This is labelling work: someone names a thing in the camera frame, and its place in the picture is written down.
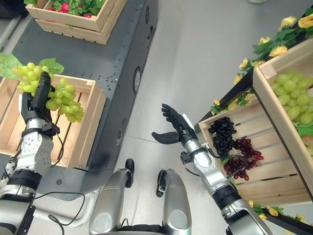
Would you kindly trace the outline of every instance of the yellow flower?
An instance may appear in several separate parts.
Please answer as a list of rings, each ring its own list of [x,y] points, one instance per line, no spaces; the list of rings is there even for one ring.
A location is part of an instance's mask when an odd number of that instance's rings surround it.
[[[245,100],[251,100],[252,97],[254,97],[254,94],[247,94],[247,95],[245,96]]]
[[[290,232],[289,230],[285,229],[285,232],[287,235],[292,235],[292,232]]]
[[[252,62],[251,65],[254,66],[254,67],[258,67],[258,66],[260,66],[261,64],[264,64],[264,63],[265,63],[264,60],[260,60],[260,61]]]
[[[254,202],[253,202],[252,200],[249,200],[249,201],[248,201],[248,204],[253,208]]]
[[[295,217],[296,217],[296,218],[299,218],[302,223],[305,223],[305,221],[306,221],[305,218],[303,218],[302,215],[300,215],[299,213],[297,213],[297,214],[295,215]]]
[[[298,21],[298,25],[300,28],[309,28],[313,26],[313,14],[300,18]]]
[[[268,211],[272,216],[278,216],[278,212],[274,208],[270,207]]]
[[[269,56],[275,57],[275,56],[277,56],[277,55],[283,55],[283,54],[285,54],[285,53],[287,52],[287,50],[288,50],[287,47],[285,47],[285,46],[279,46],[279,47],[274,48],[274,49],[270,52]]]
[[[235,76],[235,78],[234,78],[234,84],[237,84],[237,83],[242,79],[242,77],[243,77],[242,74],[240,74],[240,75],[238,75],[238,76]]]
[[[260,214],[259,217],[263,220],[267,219],[267,217],[264,214]]]
[[[293,24],[296,22],[297,18],[294,16],[289,16],[287,18],[284,18],[280,24],[279,31],[283,29],[285,26],[293,26]]]
[[[233,111],[237,108],[237,104],[236,102],[238,101],[238,99],[235,99],[233,102],[231,102],[229,105],[228,105],[228,110],[230,111]]]
[[[244,69],[247,66],[248,62],[249,62],[248,59],[245,58],[244,61],[239,65],[239,68],[241,70]]]
[[[269,40],[270,40],[269,36],[267,36],[266,38],[262,37],[262,38],[260,38],[260,43],[259,44],[267,43],[267,42],[269,42]]]

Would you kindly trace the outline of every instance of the gray floor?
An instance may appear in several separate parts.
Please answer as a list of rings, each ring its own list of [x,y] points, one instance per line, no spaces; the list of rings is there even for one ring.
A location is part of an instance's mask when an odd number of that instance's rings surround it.
[[[188,190],[193,234],[225,234],[226,224],[199,178],[187,173],[180,163],[182,147],[165,146],[151,132],[167,132],[172,126],[161,115],[161,103],[186,113],[196,123],[232,86],[238,65],[252,57],[252,44],[261,36],[277,32],[283,17],[299,17],[311,0],[268,0],[253,5],[245,0],[160,0],[159,21],[140,89],[116,167],[127,158],[135,161],[135,180],[125,192],[123,217],[131,224],[159,224],[163,199],[155,196],[157,174],[173,168]],[[80,199],[65,203],[43,199],[39,207],[74,214]],[[287,208],[290,215],[302,213],[313,223],[312,204]],[[284,230],[271,225],[275,235]],[[57,235],[56,224],[34,219],[32,235]],[[66,228],[66,235],[88,234],[87,225]]]

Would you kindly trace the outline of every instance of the bunch of green grapes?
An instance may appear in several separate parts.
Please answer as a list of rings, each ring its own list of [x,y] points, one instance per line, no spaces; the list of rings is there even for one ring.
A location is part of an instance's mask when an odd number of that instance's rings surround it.
[[[75,87],[68,85],[66,78],[62,77],[60,83],[55,87],[55,92],[49,92],[48,97],[51,99],[45,104],[46,108],[52,111],[58,109],[58,114],[65,114],[70,122],[81,122],[84,109],[79,102],[74,101],[75,90]]]
[[[20,77],[20,83],[17,86],[18,91],[31,93],[35,95],[40,80],[41,73],[45,71],[49,73],[47,66],[39,66],[34,63],[28,63],[27,66],[13,68],[12,72]],[[49,73],[51,81],[54,80],[54,74]],[[79,102],[75,102],[75,87],[67,84],[66,78],[61,78],[59,84],[55,87],[55,91],[50,92],[50,98],[45,106],[51,111],[58,110],[58,114],[65,114],[70,122],[81,122],[84,109]]]
[[[270,85],[292,121],[302,124],[313,121],[313,97],[308,94],[312,84],[313,78],[289,71],[278,75]]]
[[[47,66],[41,67],[31,62],[27,66],[13,68],[12,72],[21,77],[21,82],[17,86],[18,91],[29,92],[34,96],[43,71],[49,73],[49,68]],[[49,76],[51,80],[54,79],[54,74],[49,73]]]

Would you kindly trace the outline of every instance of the cable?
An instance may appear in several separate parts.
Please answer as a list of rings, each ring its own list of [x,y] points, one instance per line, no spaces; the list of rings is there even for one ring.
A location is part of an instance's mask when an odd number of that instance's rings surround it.
[[[61,151],[60,151],[57,162],[55,164],[53,164],[50,168],[53,168],[56,164],[58,164],[60,162],[61,158],[63,157],[63,153],[64,153],[64,145],[63,145],[61,138],[59,137],[59,134],[57,134],[57,137],[61,143]]]
[[[195,175],[195,176],[199,176],[199,177],[200,177],[200,175],[198,175],[198,174],[192,172],[191,170],[189,170],[189,169],[186,167],[186,163],[184,163],[184,167],[185,167],[186,171],[188,171],[190,174],[193,174],[193,175]]]
[[[82,202],[81,207],[79,208],[79,210],[78,210],[77,214],[74,216],[74,218],[68,224],[61,223],[55,216],[53,216],[51,214],[48,216],[49,219],[51,219],[53,222],[55,222],[56,224],[58,224],[60,226],[60,228],[62,230],[62,235],[64,235],[64,227],[63,226],[68,226],[68,225],[70,225],[71,223],[74,222],[74,220],[77,218],[77,216],[79,215],[80,211],[82,210],[82,208],[84,206],[86,196],[83,193],[81,193],[81,192],[48,192],[48,193],[46,193],[44,195],[36,197],[34,200],[42,198],[42,197],[45,197],[45,196],[47,196],[49,194],[54,194],[54,193],[56,193],[56,194],[77,194],[77,195],[81,195],[83,197],[83,202]]]
[[[123,227],[123,225],[124,225],[124,222],[126,221],[126,223],[127,223],[127,226],[129,226],[129,223],[128,223],[128,218],[125,218],[125,219],[123,219],[123,222],[122,222],[122,224],[121,224],[121,226],[120,226],[120,228],[122,228]]]
[[[216,155],[214,154],[214,152],[212,151],[211,148],[209,148],[208,151],[210,152],[210,154],[211,154],[214,158],[217,158],[217,159],[226,159],[226,158],[235,158],[235,157],[237,157],[237,158],[240,158],[240,159],[243,159],[243,160],[244,160],[244,164],[243,164],[238,170],[236,170],[236,171],[233,172],[232,174],[226,176],[226,179],[229,179],[229,178],[233,177],[235,174],[237,174],[239,171],[245,169],[245,167],[246,167],[246,162],[247,162],[247,160],[246,160],[245,157],[243,157],[243,156],[241,156],[241,155],[229,155],[229,156],[226,156],[226,157],[218,157],[218,156],[216,156]]]

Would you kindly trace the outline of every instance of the wooden box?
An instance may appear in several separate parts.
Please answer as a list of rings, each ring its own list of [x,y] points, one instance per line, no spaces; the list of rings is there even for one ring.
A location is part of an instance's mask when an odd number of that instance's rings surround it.
[[[291,48],[285,55],[277,56],[254,70],[253,87],[263,103],[282,141],[313,195],[313,158],[306,150],[297,130],[269,86],[276,75],[289,70],[303,72],[313,78],[313,38]]]
[[[68,84],[76,87],[76,101],[84,108],[81,123],[70,123],[65,115],[51,112],[53,123],[60,128],[60,138],[64,143],[64,153],[58,163],[64,167],[84,167],[87,164],[92,143],[98,128],[99,120],[105,105],[106,95],[93,80],[55,75],[53,85],[61,77]],[[4,78],[0,83],[0,97],[3,106],[0,108],[0,153],[15,155],[20,143],[20,133],[25,129],[25,122],[18,111],[17,80]],[[61,143],[53,137],[54,147],[51,152],[52,163],[58,160]]]
[[[105,45],[126,1],[106,0],[99,14],[91,18],[49,11],[50,1],[43,9],[32,4],[26,9],[44,31]]]
[[[250,106],[218,114],[199,123],[205,140],[216,155],[213,136],[208,129],[214,121],[222,117],[230,117],[234,122],[234,128],[237,130],[233,135],[234,140],[242,137],[251,139],[254,150],[261,151],[264,156],[264,160],[261,161],[262,166],[246,171],[249,181],[241,178],[235,180],[239,193],[245,200],[251,199],[262,205],[310,201],[296,168],[258,100],[254,100]],[[230,154],[236,153],[240,154],[235,149],[230,152]],[[224,171],[219,159],[216,159],[216,164]]]

